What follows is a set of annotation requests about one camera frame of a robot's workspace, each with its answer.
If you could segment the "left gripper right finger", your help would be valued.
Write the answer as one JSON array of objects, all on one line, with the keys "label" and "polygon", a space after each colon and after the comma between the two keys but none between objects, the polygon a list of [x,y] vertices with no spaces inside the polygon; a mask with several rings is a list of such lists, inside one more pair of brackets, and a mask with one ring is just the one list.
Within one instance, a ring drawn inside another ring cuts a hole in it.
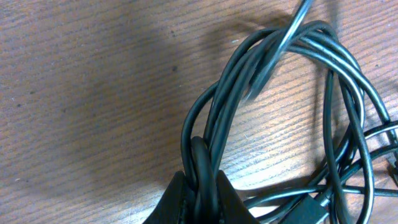
[{"label": "left gripper right finger", "polygon": [[224,224],[259,224],[239,198],[226,174],[220,170],[216,179]]}]

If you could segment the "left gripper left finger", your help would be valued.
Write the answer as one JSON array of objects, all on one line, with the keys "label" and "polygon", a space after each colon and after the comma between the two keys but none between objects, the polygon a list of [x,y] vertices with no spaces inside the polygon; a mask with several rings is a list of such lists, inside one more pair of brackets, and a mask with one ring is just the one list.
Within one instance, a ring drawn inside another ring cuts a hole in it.
[{"label": "left gripper left finger", "polygon": [[185,174],[178,171],[144,224],[191,223],[195,193],[188,186]]}]

